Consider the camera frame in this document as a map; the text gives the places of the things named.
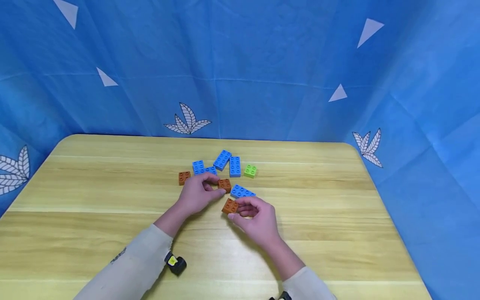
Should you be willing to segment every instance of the green lego brick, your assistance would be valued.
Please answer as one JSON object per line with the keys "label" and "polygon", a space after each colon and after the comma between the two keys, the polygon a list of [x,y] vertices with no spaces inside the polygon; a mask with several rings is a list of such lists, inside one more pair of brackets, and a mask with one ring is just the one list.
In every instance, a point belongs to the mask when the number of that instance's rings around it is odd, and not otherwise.
{"label": "green lego brick", "polygon": [[250,178],[255,178],[256,174],[257,174],[257,167],[252,165],[247,165],[247,167],[245,168],[245,172],[243,173],[244,176],[247,176]]}

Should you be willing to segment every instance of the leaf pattern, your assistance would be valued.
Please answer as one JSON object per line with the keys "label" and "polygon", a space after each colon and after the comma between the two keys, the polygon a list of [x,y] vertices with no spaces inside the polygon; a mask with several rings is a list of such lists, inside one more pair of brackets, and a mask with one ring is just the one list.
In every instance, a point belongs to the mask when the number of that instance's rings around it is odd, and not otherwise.
{"label": "leaf pattern", "polygon": [[358,134],[358,132],[352,132],[353,134],[353,137],[355,138],[355,141],[357,142],[357,146],[359,147],[359,149],[361,149],[360,145],[361,145],[361,136]]}
{"label": "leaf pattern", "polygon": [[364,154],[367,150],[367,145],[368,145],[368,140],[370,139],[370,132],[367,132],[367,134],[362,138],[361,143],[360,143],[360,152]]}
{"label": "leaf pattern", "polygon": [[23,184],[27,178],[13,174],[0,174],[0,186],[15,186]]}
{"label": "leaf pattern", "polygon": [[180,107],[186,123],[183,122],[182,119],[180,119],[180,117],[175,114],[175,125],[164,124],[164,126],[167,127],[168,129],[178,133],[192,134],[195,131],[199,130],[200,128],[211,123],[211,121],[209,120],[197,121],[195,114],[190,109],[190,107],[188,107],[186,104],[180,102]]}
{"label": "leaf pattern", "polygon": [[357,132],[352,132],[353,137],[355,138],[355,142],[357,143],[360,154],[367,159],[368,161],[372,162],[374,165],[383,168],[382,163],[378,159],[378,157],[374,154],[380,144],[380,138],[382,136],[380,128],[377,130],[375,136],[372,138],[370,144],[368,144],[368,140],[370,139],[370,132],[368,132],[364,137]]}
{"label": "leaf pattern", "polygon": [[380,160],[375,156],[373,153],[365,153],[362,155],[364,158],[372,162],[374,165],[379,166],[383,168],[382,164],[380,163]]}
{"label": "leaf pattern", "polygon": [[172,130],[172,131],[175,131],[175,132],[178,132],[178,133],[184,133],[184,134],[188,134],[188,132],[183,132],[180,128],[177,127],[177,125],[170,125],[170,124],[164,124],[165,127],[167,127],[168,129]]}
{"label": "leaf pattern", "polygon": [[16,189],[18,189],[19,187],[21,186],[21,184],[19,185],[14,185],[14,186],[0,186],[0,195],[3,195],[3,194],[6,194],[8,192],[11,192],[11,191],[14,191]]}
{"label": "leaf pattern", "polygon": [[20,172],[18,169],[17,162],[3,155],[0,155],[0,170],[7,171],[15,175],[22,175],[22,172]]}
{"label": "leaf pattern", "polygon": [[380,137],[382,136],[382,134],[380,133],[380,128],[377,130],[377,133],[375,134],[375,136],[373,137],[372,141],[370,142],[370,145],[368,145],[368,148],[367,150],[365,151],[365,153],[371,153],[373,154],[377,148],[378,148],[378,144],[380,143]]}
{"label": "leaf pattern", "polygon": [[191,133],[194,133],[195,131],[199,130],[200,128],[207,126],[211,122],[209,120],[200,120],[195,123],[195,126],[192,128]]}
{"label": "leaf pattern", "polygon": [[22,172],[25,178],[30,177],[30,162],[28,160],[28,150],[25,145],[18,155],[18,169]]}
{"label": "leaf pattern", "polygon": [[188,126],[183,123],[182,120],[180,120],[180,117],[178,117],[177,114],[175,114],[175,123],[177,124],[177,128],[179,128],[182,132],[190,132]]}
{"label": "leaf pattern", "polygon": [[190,107],[186,104],[180,102],[181,111],[183,112],[183,117],[187,122],[187,126],[190,130],[192,130],[193,126],[196,123],[195,115]]}

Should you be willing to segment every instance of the blue cloth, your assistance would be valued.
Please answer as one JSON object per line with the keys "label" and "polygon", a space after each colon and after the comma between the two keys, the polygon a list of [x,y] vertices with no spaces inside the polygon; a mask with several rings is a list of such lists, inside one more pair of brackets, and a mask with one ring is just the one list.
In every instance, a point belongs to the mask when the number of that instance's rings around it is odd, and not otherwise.
{"label": "blue cloth", "polygon": [[0,215],[73,133],[346,142],[433,298],[478,298],[480,2],[0,4]]}

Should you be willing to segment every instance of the person's right hand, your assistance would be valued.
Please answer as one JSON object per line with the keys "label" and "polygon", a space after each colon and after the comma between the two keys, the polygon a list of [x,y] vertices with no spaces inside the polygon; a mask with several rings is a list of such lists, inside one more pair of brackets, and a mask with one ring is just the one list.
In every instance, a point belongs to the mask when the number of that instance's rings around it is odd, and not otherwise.
{"label": "person's right hand", "polygon": [[228,218],[240,227],[260,247],[271,245],[281,240],[276,225],[275,208],[258,197],[237,199],[239,207],[236,214]]}

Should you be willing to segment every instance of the orange lego brick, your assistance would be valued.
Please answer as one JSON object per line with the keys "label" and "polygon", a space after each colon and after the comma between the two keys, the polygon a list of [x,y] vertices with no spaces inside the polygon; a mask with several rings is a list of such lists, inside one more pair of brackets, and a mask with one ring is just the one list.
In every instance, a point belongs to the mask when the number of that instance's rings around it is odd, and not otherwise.
{"label": "orange lego brick", "polygon": [[234,214],[237,212],[237,208],[239,207],[239,204],[237,201],[233,201],[232,199],[228,198],[227,202],[223,206],[222,213],[228,214]]}
{"label": "orange lego brick", "polygon": [[190,171],[179,173],[179,185],[184,185],[185,181],[190,178]]}
{"label": "orange lego brick", "polygon": [[220,179],[218,181],[218,188],[224,189],[227,193],[232,191],[232,185],[230,184],[230,179]]}

